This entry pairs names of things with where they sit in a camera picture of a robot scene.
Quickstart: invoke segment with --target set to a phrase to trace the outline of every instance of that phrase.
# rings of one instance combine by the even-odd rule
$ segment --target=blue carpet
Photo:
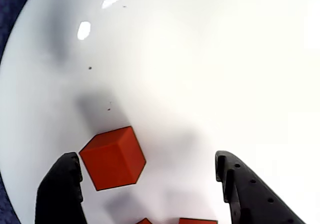
[[[0,61],[12,27],[27,0],[0,0]],[[0,224],[20,224],[0,174]]]

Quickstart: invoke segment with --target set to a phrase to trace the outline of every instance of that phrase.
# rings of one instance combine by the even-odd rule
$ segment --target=white surface
[[[101,192],[81,166],[89,224],[230,223],[217,150],[320,223],[319,0],[103,1],[29,0],[7,44],[0,169],[22,224],[62,153],[129,124],[147,165],[135,186]]]

